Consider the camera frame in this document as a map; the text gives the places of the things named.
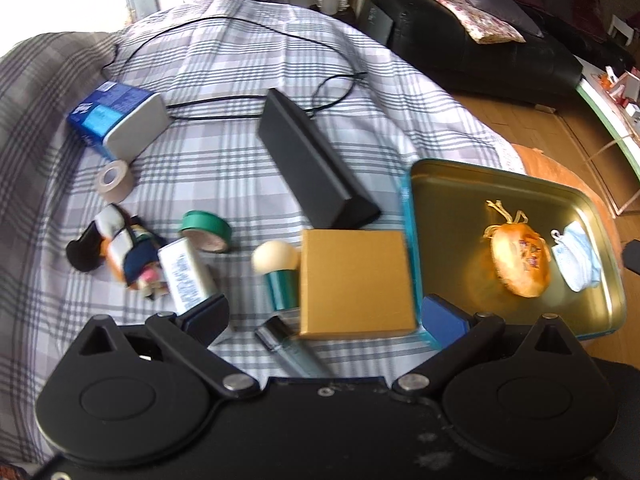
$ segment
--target black leather sofa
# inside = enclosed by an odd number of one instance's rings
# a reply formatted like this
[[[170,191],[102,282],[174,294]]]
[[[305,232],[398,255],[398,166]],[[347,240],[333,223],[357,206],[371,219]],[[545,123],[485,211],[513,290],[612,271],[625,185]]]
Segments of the black leather sofa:
[[[605,41],[599,42],[560,18],[522,4],[520,7],[540,28],[546,30],[556,38],[556,40],[560,41],[572,54],[579,56],[602,70],[604,70],[606,66],[610,66],[614,72],[620,76],[626,70],[631,70],[636,63],[631,53],[616,44],[608,36],[606,36]]]
[[[582,65],[545,34],[527,43],[480,45],[434,0],[373,0],[394,21],[387,46],[447,91],[470,91],[558,108]]]

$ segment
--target grey blanket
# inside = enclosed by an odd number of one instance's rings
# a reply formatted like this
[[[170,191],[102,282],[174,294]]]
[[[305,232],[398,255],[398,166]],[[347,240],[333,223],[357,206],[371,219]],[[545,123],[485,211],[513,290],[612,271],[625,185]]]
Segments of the grey blanket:
[[[210,96],[264,94],[278,88],[308,107],[318,84],[350,72],[337,54],[255,25],[209,20],[176,28],[133,50],[160,30],[202,16],[238,16],[313,38],[345,53],[367,72],[350,97],[315,121],[381,207],[369,228],[402,229],[399,183],[418,158],[448,158],[493,168],[524,168],[512,147],[445,91],[385,47],[351,27],[297,7],[247,0],[206,0],[161,12],[117,34],[45,34],[0,60],[0,456],[42,462],[51,453],[38,432],[34,402],[47,377],[89,317],[137,323],[171,310],[125,290],[109,271],[73,270],[65,245],[105,205],[94,178],[106,163],[85,148],[66,114],[105,81],[161,92],[167,104]],[[335,79],[320,102],[343,94]],[[180,114],[259,114],[262,102],[197,105]],[[228,296],[236,335],[212,348],[261,381],[283,372],[254,342],[252,330],[271,309],[250,267],[260,243],[293,243],[309,227],[267,151],[256,119],[174,121],[132,164],[137,186],[123,206],[158,234],[177,237],[182,215],[208,210],[228,220],[234,250],[206,256]],[[358,341],[324,341],[318,353],[342,376],[392,380],[433,348],[420,333]]]

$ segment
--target grey pillow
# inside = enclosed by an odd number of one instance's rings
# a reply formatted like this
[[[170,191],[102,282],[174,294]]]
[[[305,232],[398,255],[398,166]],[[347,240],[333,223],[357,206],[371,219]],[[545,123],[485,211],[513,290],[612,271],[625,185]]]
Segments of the grey pillow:
[[[499,20],[513,25],[539,38],[544,37],[540,28],[513,0],[466,0],[476,9],[484,10]]]
[[[575,0],[542,0],[545,10],[553,16],[557,16],[570,25],[574,24]]]

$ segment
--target blue packaging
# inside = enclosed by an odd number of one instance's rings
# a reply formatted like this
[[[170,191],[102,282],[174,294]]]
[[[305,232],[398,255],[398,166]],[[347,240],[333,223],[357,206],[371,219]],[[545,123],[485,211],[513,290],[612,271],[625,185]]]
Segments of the blue packaging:
[[[67,121],[87,146],[127,164],[170,124],[160,94],[113,81],[98,86]]]

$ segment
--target black cable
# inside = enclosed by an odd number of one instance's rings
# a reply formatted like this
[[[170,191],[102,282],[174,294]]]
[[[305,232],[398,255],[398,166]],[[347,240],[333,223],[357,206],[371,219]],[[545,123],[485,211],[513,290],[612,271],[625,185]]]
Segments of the black cable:
[[[150,38],[147,38],[145,41],[143,41],[141,44],[139,44],[136,47],[136,49],[129,55],[129,57],[127,57],[126,60],[124,60],[124,62],[122,63],[122,65],[118,69],[118,76],[120,76],[120,73],[122,72],[124,67],[126,67],[127,63],[129,63],[129,61],[131,61],[131,59],[140,51],[140,49],[143,48],[150,41],[153,41],[156,38],[158,38],[159,36],[162,36],[163,34],[167,34],[168,32],[171,32],[172,30],[175,30],[177,28],[184,27],[186,25],[191,25],[191,23],[203,22],[205,20],[233,20],[233,21],[237,21],[237,22],[249,23],[251,25],[257,25],[257,27],[265,28],[266,30],[270,30],[271,32],[276,32],[277,34],[280,34],[282,36],[286,36],[287,38],[292,38],[294,40],[308,41],[309,43],[313,43],[313,44],[322,46],[324,48],[328,48],[329,50],[335,52],[338,56],[343,58],[348,63],[349,67],[353,70],[353,73],[351,73],[351,74],[336,74],[336,75],[329,76],[329,77],[325,78],[324,81],[322,81],[316,87],[316,90],[314,91],[313,95],[311,96],[311,108],[306,108],[304,110],[306,113],[311,113],[311,117],[314,117],[315,114],[317,114],[318,112],[320,112],[322,110],[327,110],[328,108],[331,108],[331,107],[339,104],[340,102],[344,101],[351,94],[351,92],[353,91],[353,89],[356,86],[357,82],[360,81],[361,79],[363,79],[363,77],[366,75],[366,72],[357,72],[355,67],[354,67],[354,65],[353,65],[353,63],[349,60],[348,57],[346,57],[342,52],[340,52],[340,50],[338,50],[337,48],[335,48],[334,46],[332,46],[330,44],[323,43],[322,41],[312,40],[311,38],[304,38],[303,36],[297,36],[295,34],[289,34],[288,32],[282,32],[281,30],[277,30],[276,28],[269,27],[268,25],[263,25],[262,23],[258,23],[258,22],[252,22],[252,20],[246,20],[244,18],[236,18],[235,16],[203,16],[201,18],[196,18],[194,20],[189,20],[188,22],[179,23],[178,25],[174,25],[173,27],[169,27],[169,28],[167,28],[165,30],[161,30],[157,34],[154,34]],[[105,66],[103,66],[102,69],[100,69],[100,71],[104,70],[108,66],[112,65],[113,63],[115,63],[116,58],[118,56],[118,48],[119,48],[119,45],[116,44],[116,51],[115,51],[113,60],[111,62],[107,63]],[[322,88],[322,86],[324,86],[327,82],[329,82],[329,81],[331,81],[333,79],[337,79],[337,78],[350,78],[351,79],[351,85],[349,86],[349,88],[346,90],[346,92],[341,97],[339,97],[339,98],[335,99],[334,101],[331,101],[331,102],[329,102],[327,104],[315,107],[314,106],[314,102],[315,102],[315,99],[316,99],[320,89]],[[238,96],[212,97],[212,98],[199,99],[199,100],[195,100],[195,101],[186,101],[186,102],[183,102],[183,103],[168,104],[166,106],[166,108],[167,109],[175,109],[175,108],[182,108],[182,107],[192,106],[192,105],[197,105],[197,104],[213,103],[213,102],[220,102],[220,101],[229,101],[229,100],[238,100],[238,99],[264,100],[265,98],[266,98],[266,96],[264,96],[264,95],[238,95]],[[240,114],[240,115],[229,115],[229,116],[173,116],[173,115],[171,115],[170,117],[172,119],[174,119],[174,120],[182,120],[182,121],[209,121],[209,120],[220,120],[220,119],[223,119],[223,120],[255,119],[255,118],[261,117],[261,115],[262,114]]]
[[[103,65],[102,68],[100,69],[100,73],[102,74],[102,77],[105,78],[107,81],[109,80],[109,78],[104,75],[104,69],[107,68],[108,66],[111,66],[112,64],[114,64],[116,62],[116,59],[118,59],[118,50],[119,50],[119,48],[120,48],[120,46],[116,43],[115,49],[113,51],[113,59],[110,62],[108,62],[106,65]]]

